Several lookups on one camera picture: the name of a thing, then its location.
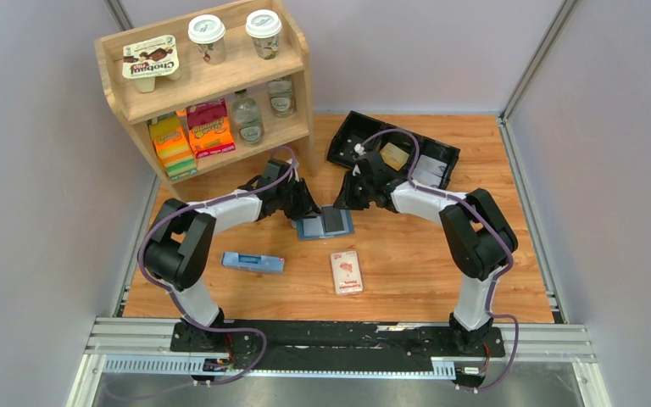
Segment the blue leather card holder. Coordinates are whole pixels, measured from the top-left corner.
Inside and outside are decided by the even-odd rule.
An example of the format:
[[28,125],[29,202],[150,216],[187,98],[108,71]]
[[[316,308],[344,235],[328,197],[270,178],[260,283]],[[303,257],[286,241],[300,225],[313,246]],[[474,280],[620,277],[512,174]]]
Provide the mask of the blue leather card holder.
[[319,240],[354,234],[354,225],[349,210],[323,206],[321,213],[309,218],[295,220],[293,228],[300,241]]

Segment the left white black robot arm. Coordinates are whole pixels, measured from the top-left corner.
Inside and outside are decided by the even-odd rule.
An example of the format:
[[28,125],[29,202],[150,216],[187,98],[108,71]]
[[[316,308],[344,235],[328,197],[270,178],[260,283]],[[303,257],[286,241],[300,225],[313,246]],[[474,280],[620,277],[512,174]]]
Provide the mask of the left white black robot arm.
[[192,340],[202,350],[215,351],[225,341],[225,328],[216,322],[221,309],[203,282],[214,237],[277,211],[289,220],[321,212],[292,160],[270,159],[262,174],[217,198],[168,199],[143,238],[137,252],[142,275],[167,292],[182,319],[194,326]]

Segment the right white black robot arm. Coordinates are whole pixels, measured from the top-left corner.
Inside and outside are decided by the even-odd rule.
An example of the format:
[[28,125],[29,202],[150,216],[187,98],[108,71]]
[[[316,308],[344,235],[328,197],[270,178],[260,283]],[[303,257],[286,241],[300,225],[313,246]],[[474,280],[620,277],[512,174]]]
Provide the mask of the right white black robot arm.
[[453,262],[463,277],[450,316],[449,342],[459,354],[473,354],[492,324],[492,298],[498,278],[514,263],[518,241],[492,195],[427,187],[387,165],[375,151],[356,147],[354,167],[343,177],[334,207],[365,210],[371,205],[414,215],[442,226]]

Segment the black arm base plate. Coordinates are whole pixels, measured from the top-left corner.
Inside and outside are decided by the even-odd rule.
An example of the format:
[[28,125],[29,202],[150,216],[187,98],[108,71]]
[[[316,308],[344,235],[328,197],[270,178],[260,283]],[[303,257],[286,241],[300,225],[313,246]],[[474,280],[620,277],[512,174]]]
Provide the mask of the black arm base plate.
[[449,326],[405,326],[349,321],[231,320],[224,333],[207,333],[184,321],[175,324],[170,350],[224,352],[237,368],[260,370],[425,372],[434,357],[505,355],[502,334],[490,328],[468,348]]

